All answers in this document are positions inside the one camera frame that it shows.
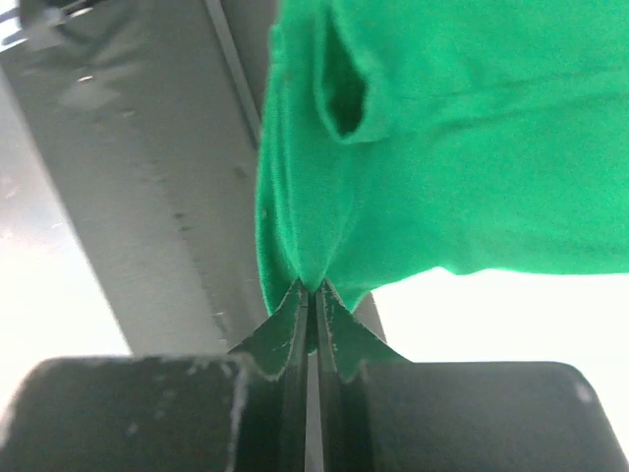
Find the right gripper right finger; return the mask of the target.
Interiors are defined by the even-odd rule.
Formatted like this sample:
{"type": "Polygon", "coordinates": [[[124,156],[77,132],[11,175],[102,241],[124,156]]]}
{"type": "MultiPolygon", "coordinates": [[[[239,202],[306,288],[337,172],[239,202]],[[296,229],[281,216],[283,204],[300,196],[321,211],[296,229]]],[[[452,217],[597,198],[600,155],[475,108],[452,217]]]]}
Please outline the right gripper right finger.
{"type": "Polygon", "coordinates": [[[414,363],[314,295],[329,471],[613,471],[617,439],[584,376],[556,362],[414,363]]]}

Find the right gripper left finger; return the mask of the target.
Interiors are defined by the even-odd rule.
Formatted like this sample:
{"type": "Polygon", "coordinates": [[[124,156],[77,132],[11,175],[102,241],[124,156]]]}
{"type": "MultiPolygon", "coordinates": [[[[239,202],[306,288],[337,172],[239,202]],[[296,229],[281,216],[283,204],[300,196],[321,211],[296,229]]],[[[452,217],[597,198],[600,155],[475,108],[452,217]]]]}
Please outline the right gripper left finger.
{"type": "Polygon", "coordinates": [[[301,471],[309,295],[226,354],[58,357],[1,419],[5,471],[301,471]]]}

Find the green t shirt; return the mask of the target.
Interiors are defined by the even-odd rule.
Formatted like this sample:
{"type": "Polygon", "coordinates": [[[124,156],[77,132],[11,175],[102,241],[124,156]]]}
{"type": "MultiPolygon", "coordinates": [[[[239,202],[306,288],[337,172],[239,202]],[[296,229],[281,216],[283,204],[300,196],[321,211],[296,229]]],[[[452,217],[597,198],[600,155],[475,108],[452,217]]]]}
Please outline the green t shirt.
{"type": "Polygon", "coordinates": [[[624,1],[284,1],[257,263],[349,309],[436,267],[628,269],[624,1]]]}

